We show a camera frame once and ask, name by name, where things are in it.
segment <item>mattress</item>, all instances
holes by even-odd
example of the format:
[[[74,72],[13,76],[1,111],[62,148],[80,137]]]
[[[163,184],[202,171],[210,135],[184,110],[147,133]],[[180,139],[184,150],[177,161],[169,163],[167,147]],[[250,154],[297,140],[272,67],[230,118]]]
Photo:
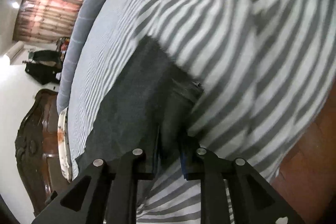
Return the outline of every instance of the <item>mattress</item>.
[[[100,102],[149,34],[204,87],[189,135],[219,157],[247,159],[270,181],[334,80],[335,10],[335,0],[106,0],[71,87],[74,176]],[[199,223],[200,185],[185,181],[176,162],[157,178],[137,222],[181,221]]]

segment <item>ceiling light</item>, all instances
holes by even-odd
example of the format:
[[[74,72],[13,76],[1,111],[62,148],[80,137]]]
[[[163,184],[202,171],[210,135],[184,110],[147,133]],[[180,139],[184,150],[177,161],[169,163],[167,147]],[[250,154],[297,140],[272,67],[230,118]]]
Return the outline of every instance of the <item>ceiling light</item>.
[[[19,3],[17,3],[17,2],[13,2],[13,3],[12,3],[12,6],[13,6],[13,8],[15,8],[15,9],[19,9],[19,8],[20,8]]]

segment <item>carved wooden headboard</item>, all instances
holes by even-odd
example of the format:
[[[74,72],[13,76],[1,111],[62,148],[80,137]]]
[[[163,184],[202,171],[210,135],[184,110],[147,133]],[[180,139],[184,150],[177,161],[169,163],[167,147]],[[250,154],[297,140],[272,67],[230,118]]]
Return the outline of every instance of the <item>carved wooden headboard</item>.
[[[62,176],[57,142],[57,92],[42,89],[22,120],[15,140],[16,163],[37,216],[53,191],[68,185]]]

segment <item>tiled floor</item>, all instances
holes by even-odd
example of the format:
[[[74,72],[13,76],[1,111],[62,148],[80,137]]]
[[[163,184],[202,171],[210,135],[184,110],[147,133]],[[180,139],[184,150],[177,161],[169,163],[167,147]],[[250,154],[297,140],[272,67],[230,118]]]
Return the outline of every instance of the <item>tiled floor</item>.
[[[307,224],[323,216],[336,193],[336,85],[315,122],[281,163],[273,187]]]

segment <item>red and beige curtain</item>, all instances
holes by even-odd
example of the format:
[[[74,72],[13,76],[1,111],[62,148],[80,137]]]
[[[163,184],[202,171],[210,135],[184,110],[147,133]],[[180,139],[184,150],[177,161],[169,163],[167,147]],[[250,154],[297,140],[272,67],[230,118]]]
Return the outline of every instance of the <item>red and beige curtain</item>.
[[[55,43],[71,36],[83,0],[23,0],[14,41]]]

